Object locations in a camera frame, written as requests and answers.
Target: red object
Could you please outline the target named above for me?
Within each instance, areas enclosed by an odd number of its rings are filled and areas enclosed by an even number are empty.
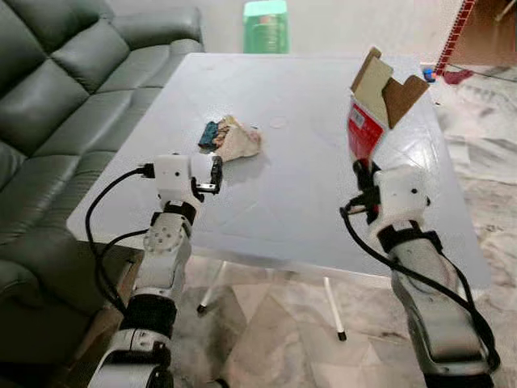
[[[461,3],[461,8],[458,11],[458,15],[456,16],[452,30],[449,33],[445,47],[443,47],[438,63],[436,64],[436,75],[443,75],[443,72],[445,71],[445,65],[449,62],[449,57],[456,47],[456,42],[460,37],[461,30],[463,30],[463,27],[465,26],[465,23],[467,22],[467,19],[473,10],[473,5],[475,2],[476,0],[463,0]]]
[[[443,79],[449,85],[457,85],[464,79],[472,77],[474,72],[472,70],[462,70],[462,71],[446,71],[443,73]]]
[[[357,159],[370,159],[384,130],[357,103],[348,115],[348,146]]]

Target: marble floor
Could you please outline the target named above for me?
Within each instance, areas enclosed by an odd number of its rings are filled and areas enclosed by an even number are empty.
[[[517,78],[517,70],[499,76]],[[477,300],[517,386],[517,85],[474,76],[431,87],[493,284]],[[322,278],[230,264],[203,318],[195,312],[220,262],[193,257],[174,327],[178,386],[224,377],[241,387],[424,387],[401,304],[390,289],[334,281],[348,340],[337,340]]]

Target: blue object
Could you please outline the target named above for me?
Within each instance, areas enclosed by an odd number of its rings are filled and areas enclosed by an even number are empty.
[[[428,82],[436,81],[435,72],[433,71],[433,69],[424,69],[423,70],[423,77]]]
[[[210,121],[206,127],[204,127],[203,135],[200,138],[198,146],[204,150],[215,151],[216,145],[212,143],[212,140],[217,136],[217,123]]]

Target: cardboard box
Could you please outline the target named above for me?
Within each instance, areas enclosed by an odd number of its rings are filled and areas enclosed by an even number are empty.
[[[412,75],[404,84],[391,78],[393,68],[372,48],[352,83],[347,120],[351,156],[370,163],[382,138],[427,90],[427,83]]]

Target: blue fabric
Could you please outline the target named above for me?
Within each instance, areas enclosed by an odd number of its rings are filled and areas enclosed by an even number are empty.
[[[215,151],[216,145],[212,143],[212,140],[217,136],[217,124],[210,121],[206,127],[204,127],[203,135],[201,136],[198,146],[209,151]]]

